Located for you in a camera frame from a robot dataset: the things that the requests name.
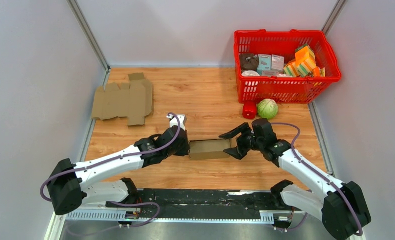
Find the teal small carton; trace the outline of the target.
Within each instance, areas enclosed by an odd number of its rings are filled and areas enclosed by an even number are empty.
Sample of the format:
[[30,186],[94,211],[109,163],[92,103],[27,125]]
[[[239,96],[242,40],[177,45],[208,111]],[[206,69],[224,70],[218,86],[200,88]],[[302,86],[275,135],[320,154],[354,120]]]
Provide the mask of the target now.
[[257,73],[262,75],[264,71],[272,70],[272,55],[271,54],[258,54],[259,65]]

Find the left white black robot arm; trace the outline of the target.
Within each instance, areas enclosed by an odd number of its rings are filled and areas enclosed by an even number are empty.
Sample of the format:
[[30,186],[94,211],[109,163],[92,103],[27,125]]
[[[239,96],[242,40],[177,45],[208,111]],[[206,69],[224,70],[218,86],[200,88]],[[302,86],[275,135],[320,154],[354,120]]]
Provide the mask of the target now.
[[171,156],[189,154],[188,132],[173,126],[163,134],[142,138],[129,147],[88,162],[72,163],[69,158],[61,160],[41,189],[47,189],[49,197],[42,192],[44,200],[51,202],[57,216],[66,215],[82,205],[121,203],[127,208],[135,206],[139,195],[131,180],[103,181],[109,177],[151,165],[160,164]]

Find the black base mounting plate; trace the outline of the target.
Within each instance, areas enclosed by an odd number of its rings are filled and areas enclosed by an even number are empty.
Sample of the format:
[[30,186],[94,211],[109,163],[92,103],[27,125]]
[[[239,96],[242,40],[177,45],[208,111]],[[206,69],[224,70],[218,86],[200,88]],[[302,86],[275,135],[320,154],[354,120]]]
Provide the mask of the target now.
[[150,218],[160,207],[158,219],[256,220],[261,211],[291,215],[293,207],[281,206],[271,192],[209,189],[144,188],[133,194],[140,217]]

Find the orange green striped sponge stack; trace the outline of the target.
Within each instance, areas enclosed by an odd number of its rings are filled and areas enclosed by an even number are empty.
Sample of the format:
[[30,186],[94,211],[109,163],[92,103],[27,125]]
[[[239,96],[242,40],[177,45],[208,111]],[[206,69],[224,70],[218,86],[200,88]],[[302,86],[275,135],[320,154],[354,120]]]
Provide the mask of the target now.
[[302,45],[295,50],[295,59],[284,67],[284,73],[288,77],[325,77],[325,68],[317,66],[316,55],[308,45]]

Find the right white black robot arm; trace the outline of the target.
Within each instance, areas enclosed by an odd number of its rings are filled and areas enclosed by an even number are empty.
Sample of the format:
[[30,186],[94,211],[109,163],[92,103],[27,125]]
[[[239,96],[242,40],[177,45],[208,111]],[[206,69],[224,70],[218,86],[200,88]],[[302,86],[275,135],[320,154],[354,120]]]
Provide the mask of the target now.
[[320,220],[336,240],[364,235],[363,228],[372,218],[362,188],[354,181],[345,183],[311,163],[295,148],[294,142],[277,137],[273,123],[264,118],[245,122],[219,138],[236,139],[236,147],[224,150],[231,157],[242,160],[249,151],[259,151],[267,161],[309,188],[304,190],[291,181],[281,181],[271,188],[273,207],[282,210],[290,206],[306,212]]

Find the white round lid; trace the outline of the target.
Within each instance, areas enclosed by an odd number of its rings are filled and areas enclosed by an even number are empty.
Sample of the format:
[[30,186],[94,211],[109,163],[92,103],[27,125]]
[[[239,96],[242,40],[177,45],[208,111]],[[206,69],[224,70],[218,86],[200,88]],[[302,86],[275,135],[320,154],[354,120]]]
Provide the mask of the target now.
[[246,70],[241,73],[243,77],[260,77],[261,75],[254,70]]

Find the red plastic shopping basket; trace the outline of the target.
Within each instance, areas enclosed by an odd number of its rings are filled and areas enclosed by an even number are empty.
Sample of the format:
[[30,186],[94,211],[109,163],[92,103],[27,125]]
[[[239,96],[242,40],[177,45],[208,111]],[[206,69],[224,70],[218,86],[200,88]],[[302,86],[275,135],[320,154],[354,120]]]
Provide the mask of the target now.
[[240,103],[309,104],[342,79],[320,30],[237,30],[233,49]]

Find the cardboard sheet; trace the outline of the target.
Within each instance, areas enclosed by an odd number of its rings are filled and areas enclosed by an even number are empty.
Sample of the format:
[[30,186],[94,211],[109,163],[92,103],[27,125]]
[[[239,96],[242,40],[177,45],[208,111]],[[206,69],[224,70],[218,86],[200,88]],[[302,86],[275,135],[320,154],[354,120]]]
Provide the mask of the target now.
[[128,126],[144,126],[154,109],[153,83],[143,72],[128,75],[129,82],[108,83],[96,89],[91,118],[128,118]]

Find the brown round toy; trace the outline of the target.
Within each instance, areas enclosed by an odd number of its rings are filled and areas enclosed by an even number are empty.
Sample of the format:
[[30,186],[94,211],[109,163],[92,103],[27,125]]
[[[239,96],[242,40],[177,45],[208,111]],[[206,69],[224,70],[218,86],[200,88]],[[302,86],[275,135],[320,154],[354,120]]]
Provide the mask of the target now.
[[260,64],[259,56],[254,53],[242,53],[239,56],[241,70],[244,71],[257,71]]

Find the green toy cabbage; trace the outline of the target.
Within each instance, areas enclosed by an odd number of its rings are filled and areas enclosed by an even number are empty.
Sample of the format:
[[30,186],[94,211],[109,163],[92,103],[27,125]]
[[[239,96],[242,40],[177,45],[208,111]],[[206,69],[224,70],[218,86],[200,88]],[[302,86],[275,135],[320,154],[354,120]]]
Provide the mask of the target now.
[[263,119],[271,120],[277,116],[279,106],[273,99],[264,99],[257,104],[257,113]]

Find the aluminium frame rail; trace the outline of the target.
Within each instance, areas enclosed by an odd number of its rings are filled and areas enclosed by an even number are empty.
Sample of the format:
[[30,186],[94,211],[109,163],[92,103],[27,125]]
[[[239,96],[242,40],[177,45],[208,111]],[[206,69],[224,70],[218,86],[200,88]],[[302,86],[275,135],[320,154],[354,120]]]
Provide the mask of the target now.
[[337,240],[355,235],[372,221],[362,189],[355,182],[331,187],[325,197],[283,180],[263,191],[208,189],[138,189],[131,179],[100,182],[82,190],[79,186],[49,186],[50,201],[58,216],[83,205],[103,204],[126,208],[121,222],[132,219],[190,221],[261,220],[264,212],[304,211],[319,219]]

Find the red toy pepper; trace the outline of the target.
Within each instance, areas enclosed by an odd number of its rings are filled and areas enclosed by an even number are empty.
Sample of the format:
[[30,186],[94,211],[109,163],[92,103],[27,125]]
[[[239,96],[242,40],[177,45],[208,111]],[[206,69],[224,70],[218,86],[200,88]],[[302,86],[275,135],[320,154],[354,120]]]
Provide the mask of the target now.
[[253,101],[247,101],[243,104],[242,116],[245,119],[253,120],[258,115],[257,104]]

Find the brown cardboard paper box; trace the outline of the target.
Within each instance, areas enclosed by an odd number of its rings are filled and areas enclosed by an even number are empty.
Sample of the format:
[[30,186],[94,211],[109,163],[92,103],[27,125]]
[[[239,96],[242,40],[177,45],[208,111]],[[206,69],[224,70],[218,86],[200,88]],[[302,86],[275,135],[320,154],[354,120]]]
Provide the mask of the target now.
[[232,147],[229,139],[195,140],[190,141],[189,145],[189,158],[192,161],[229,158],[224,150]]

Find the grey small carton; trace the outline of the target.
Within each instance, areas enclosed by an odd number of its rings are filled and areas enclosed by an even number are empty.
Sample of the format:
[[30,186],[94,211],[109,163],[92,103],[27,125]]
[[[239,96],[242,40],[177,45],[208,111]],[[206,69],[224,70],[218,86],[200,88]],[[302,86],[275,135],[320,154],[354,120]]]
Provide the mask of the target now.
[[271,70],[278,72],[278,73],[283,73],[284,72],[284,67],[285,67],[285,58],[281,55],[271,55]]

